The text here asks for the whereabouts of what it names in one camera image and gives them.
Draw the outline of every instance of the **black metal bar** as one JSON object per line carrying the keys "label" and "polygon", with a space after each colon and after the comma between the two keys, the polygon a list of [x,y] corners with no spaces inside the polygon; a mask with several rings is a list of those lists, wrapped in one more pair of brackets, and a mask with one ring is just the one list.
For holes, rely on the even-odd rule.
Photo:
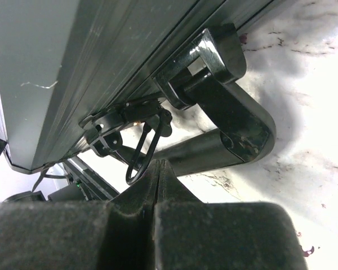
{"label": "black metal bar", "polygon": [[86,177],[84,177],[82,172],[78,170],[75,165],[66,161],[64,162],[64,169],[68,174],[73,177],[75,182],[79,182],[81,183],[81,186],[84,185],[89,189],[93,199],[101,201],[108,199],[100,190],[98,190],[92,183],[90,183],[89,180],[86,179]]}
{"label": "black metal bar", "polygon": [[154,154],[153,159],[167,159],[177,176],[221,169],[243,163],[229,149],[230,138],[219,129],[198,135]]}
{"label": "black metal bar", "polygon": [[132,157],[132,160],[129,162],[129,166],[126,172],[126,182],[128,185],[132,185],[135,181],[137,181],[142,174],[146,171],[147,167],[149,166],[150,161],[152,160],[155,148],[157,147],[158,141],[160,139],[160,137],[162,136],[164,127],[170,127],[170,121],[172,120],[172,116],[170,114],[169,111],[167,110],[162,110],[159,114],[159,123],[158,126],[155,130],[155,135],[152,139],[152,142],[150,143],[148,152],[145,155],[145,158],[142,161],[142,165],[140,166],[140,168],[138,169],[137,173],[135,174],[135,176],[131,177],[133,168],[141,154],[140,150],[143,147],[146,135],[152,130],[152,127],[148,122],[145,122],[144,127],[143,127],[143,134],[140,137],[139,143],[137,145],[137,148],[134,152],[134,155]]}
{"label": "black metal bar", "polygon": [[65,161],[64,165],[84,183],[100,200],[111,200],[119,195],[119,192],[107,181],[102,179],[84,161],[78,157]]}
{"label": "black metal bar", "polygon": [[85,201],[83,191],[76,184],[70,184],[47,196],[49,201]]}
{"label": "black metal bar", "polygon": [[[117,151],[109,153],[109,155],[112,156],[113,158],[121,161],[122,163],[129,165],[129,162],[132,159],[134,152],[135,152],[134,148],[123,145]],[[137,159],[137,162],[134,165],[135,170],[139,170],[139,168],[143,164],[144,158],[145,158],[145,154],[140,152],[139,157]]]}

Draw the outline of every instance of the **cable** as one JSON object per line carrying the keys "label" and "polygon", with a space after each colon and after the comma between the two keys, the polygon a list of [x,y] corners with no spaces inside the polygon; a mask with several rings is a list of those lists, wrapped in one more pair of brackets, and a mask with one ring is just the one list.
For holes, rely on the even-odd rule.
{"label": "cable", "polygon": [[67,175],[52,175],[52,174],[45,174],[44,178],[51,178],[51,179],[67,179]]}
{"label": "cable", "polygon": [[33,185],[32,192],[34,192],[37,189],[37,187],[40,185],[41,181],[43,181],[48,170],[49,168],[44,168],[44,170],[41,171],[39,178],[36,180],[35,184]]}

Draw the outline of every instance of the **stain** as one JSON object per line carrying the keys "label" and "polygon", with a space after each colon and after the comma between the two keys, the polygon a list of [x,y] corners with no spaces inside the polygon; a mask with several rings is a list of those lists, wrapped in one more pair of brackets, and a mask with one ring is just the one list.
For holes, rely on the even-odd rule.
{"label": "stain", "polygon": [[[287,95],[294,96],[296,100],[305,102],[306,98],[305,96],[296,96],[296,93],[292,92],[286,92]],[[329,160],[325,159],[322,155],[316,154],[314,151],[311,151],[308,153],[308,150],[303,151],[303,152],[298,152],[293,155],[294,159],[298,160],[313,160],[317,164],[321,164],[322,167],[324,167],[326,170],[329,170],[332,173],[337,173],[338,174],[338,165],[334,164],[333,162],[330,162]]]}
{"label": "stain", "polygon": [[242,34],[239,37],[239,40],[241,41],[241,44],[247,44],[248,34]]}
{"label": "stain", "polygon": [[264,165],[263,169],[267,172],[271,173],[271,179],[274,181],[281,181],[282,179],[286,179],[288,173],[291,174],[295,170],[295,164],[284,164],[279,161],[275,162],[275,165]]}
{"label": "stain", "polygon": [[299,49],[291,49],[291,51],[303,53],[303,54],[306,54],[306,55],[326,55],[326,54],[328,54],[327,52],[305,52],[305,51],[301,51]]}
{"label": "stain", "polygon": [[307,20],[307,21],[314,21],[314,20],[325,20],[326,17],[338,17],[337,12],[322,12],[319,14],[310,14],[309,12],[301,12],[298,14],[295,14],[293,18],[295,20]]}
{"label": "stain", "polygon": [[308,6],[312,6],[312,5],[315,5],[315,2],[310,2],[310,3],[304,4],[303,7],[308,7]]}
{"label": "stain", "polygon": [[212,186],[221,186],[224,188],[226,191],[228,191],[233,197],[237,198],[240,200],[240,198],[237,196],[239,195],[238,190],[235,188],[233,185],[232,181],[225,176],[216,176],[216,175],[208,175],[208,174],[199,174],[208,178],[211,178],[214,180],[214,183],[210,183]]}
{"label": "stain", "polygon": [[312,107],[310,105],[311,96],[299,92],[286,92],[287,95],[292,96],[301,106]]}
{"label": "stain", "polygon": [[279,40],[278,46],[283,47],[283,42],[284,42],[284,40],[281,39],[281,38],[278,38],[278,40]]}
{"label": "stain", "polygon": [[302,249],[302,255],[303,257],[309,257],[310,255],[312,255],[314,253],[314,246],[312,246],[312,248],[310,250],[303,250],[303,247],[300,246],[300,248]]}

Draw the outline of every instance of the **black metal bracket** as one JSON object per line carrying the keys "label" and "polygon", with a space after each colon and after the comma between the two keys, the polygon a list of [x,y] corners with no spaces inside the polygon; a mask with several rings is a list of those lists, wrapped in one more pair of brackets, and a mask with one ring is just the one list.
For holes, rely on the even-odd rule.
{"label": "black metal bracket", "polygon": [[[217,140],[237,159],[225,167],[261,159],[274,147],[273,118],[235,83],[245,72],[246,60],[239,37],[234,25],[228,24],[204,29],[155,76],[156,84],[174,107],[185,110],[198,104],[218,127]],[[201,136],[195,144],[200,146],[207,141],[206,136]],[[167,155],[186,158],[195,152],[192,147],[191,153],[184,153],[181,148],[173,157],[176,154],[172,150],[171,147],[160,158],[169,158]]]}
{"label": "black metal bracket", "polygon": [[[128,164],[126,182],[131,185],[147,169],[159,138],[171,135],[171,120],[171,113],[165,110],[155,98],[113,106],[108,110],[88,116],[79,125],[88,131],[86,141],[98,156],[112,155]],[[144,123],[143,134],[136,150],[123,146],[120,131],[140,123]],[[155,130],[155,135],[148,152],[144,155],[141,149],[147,134],[152,129]],[[132,177],[133,169],[137,169],[137,173]]]}

